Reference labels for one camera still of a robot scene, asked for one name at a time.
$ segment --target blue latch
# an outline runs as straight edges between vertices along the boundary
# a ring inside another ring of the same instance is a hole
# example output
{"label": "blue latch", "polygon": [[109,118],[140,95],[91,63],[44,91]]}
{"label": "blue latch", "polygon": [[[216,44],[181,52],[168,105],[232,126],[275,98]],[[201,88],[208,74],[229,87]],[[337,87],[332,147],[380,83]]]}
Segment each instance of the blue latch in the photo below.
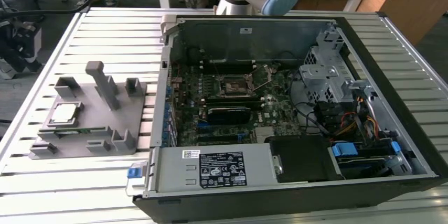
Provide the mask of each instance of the blue latch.
{"label": "blue latch", "polygon": [[357,155],[356,146],[353,143],[337,143],[332,148],[335,157]]}
{"label": "blue latch", "polygon": [[131,167],[128,169],[128,178],[141,178],[143,176],[143,170],[141,168],[133,168]]}
{"label": "blue latch", "polygon": [[395,153],[399,153],[401,151],[401,147],[396,141],[391,142],[391,146],[393,148]]}

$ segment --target white sticker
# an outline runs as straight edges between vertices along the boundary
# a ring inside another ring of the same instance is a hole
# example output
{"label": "white sticker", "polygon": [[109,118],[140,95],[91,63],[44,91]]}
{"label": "white sticker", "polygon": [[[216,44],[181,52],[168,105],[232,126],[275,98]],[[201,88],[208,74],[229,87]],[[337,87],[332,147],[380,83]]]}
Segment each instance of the white sticker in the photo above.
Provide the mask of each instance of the white sticker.
{"label": "white sticker", "polygon": [[252,34],[252,28],[240,28],[240,34]]}
{"label": "white sticker", "polygon": [[201,154],[200,150],[183,150],[181,158],[199,158],[199,154]]}

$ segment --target black plastic part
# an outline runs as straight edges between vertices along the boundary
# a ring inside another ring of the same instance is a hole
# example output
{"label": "black plastic part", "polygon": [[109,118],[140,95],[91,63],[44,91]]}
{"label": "black plastic part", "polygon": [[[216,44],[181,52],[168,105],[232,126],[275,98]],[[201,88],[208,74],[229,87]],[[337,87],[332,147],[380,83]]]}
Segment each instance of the black plastic part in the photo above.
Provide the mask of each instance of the black plastic part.
{"label": "black plastic part", "polygon": [[192,194],[183,196],[180,204],[175,205],[160,205],[161,198],[149,197],[135,200],[133,204],[156,223],[223,220],[376,206],[404,193],[431,188],[435,181],[429,178],[408,180],[405,184],[403,181],[384,181],[312,188]]}
{"label": "black plastic part", "polygon": [[209,109],[207,121],[209,125],[237,125],[247,124],[251,120],[251,109],[227,108]]}
{"label": "black plastic part", "polygon": [[387,18],[385,12],[376,12],[376,14],[380,18]]}
{"label": "black plastic part", "polygon": [[328,139],[323,136],[271,136],[272,155],[279,156],[283,173],[279,183],[339,180],[328,152]]}
{"label": "black plastic part", "polygon": [[261,104],[263,102],[259,97],[205,98],[205,105],[208,108],[237,106],[257,111],[261,110]]}

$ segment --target red wire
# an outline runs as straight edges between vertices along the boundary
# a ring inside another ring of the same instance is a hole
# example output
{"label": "red wire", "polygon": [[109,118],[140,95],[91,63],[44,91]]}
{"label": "red wire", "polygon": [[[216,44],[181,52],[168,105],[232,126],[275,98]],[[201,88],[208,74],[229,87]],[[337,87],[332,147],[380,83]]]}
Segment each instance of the red wire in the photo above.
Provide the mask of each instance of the red wire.
{"label": "red wire", "polygon": [[356,114],[356,112],[347,112],[343,117],[341,117],[341,127],[344,126],[344,119],[345,119],[345,116],[349,115],[349,114]]}

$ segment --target metal bracket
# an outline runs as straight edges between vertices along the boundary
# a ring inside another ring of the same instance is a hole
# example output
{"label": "metal bracket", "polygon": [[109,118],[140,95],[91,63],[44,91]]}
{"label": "metal bracket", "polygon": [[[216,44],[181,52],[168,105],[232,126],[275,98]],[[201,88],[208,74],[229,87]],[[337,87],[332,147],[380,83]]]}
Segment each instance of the metal bracket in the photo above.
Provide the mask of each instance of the metal bracket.
{"label": "metal bracket", "polygon": [[347,80],[344,81],[341,85],[341,90],[344,93],[344,98],[349,98],[352,96],[352,90],[364,90],[367,88],[371,88],[371,82],[368,80]]}

